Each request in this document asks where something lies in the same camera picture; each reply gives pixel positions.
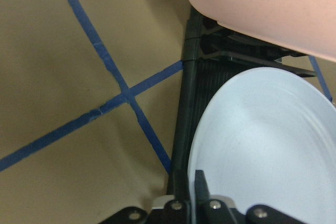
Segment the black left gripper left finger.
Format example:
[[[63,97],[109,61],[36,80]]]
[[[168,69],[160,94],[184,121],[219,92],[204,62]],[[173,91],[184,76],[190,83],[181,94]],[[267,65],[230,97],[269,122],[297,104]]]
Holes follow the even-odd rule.
[[[188,177],[183,170],[176,170],[173,173],[173,191],[173,220],[175,223],[191,223],[191,201]]]

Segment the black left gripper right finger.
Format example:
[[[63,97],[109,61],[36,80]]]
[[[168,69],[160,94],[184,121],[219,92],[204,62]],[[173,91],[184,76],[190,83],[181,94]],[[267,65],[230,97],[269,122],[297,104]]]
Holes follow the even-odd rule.
[[[195,221],[196,223],[238,223],[231,209],[235,209],[229,197],[210,195],[205,174],[195,172]]]

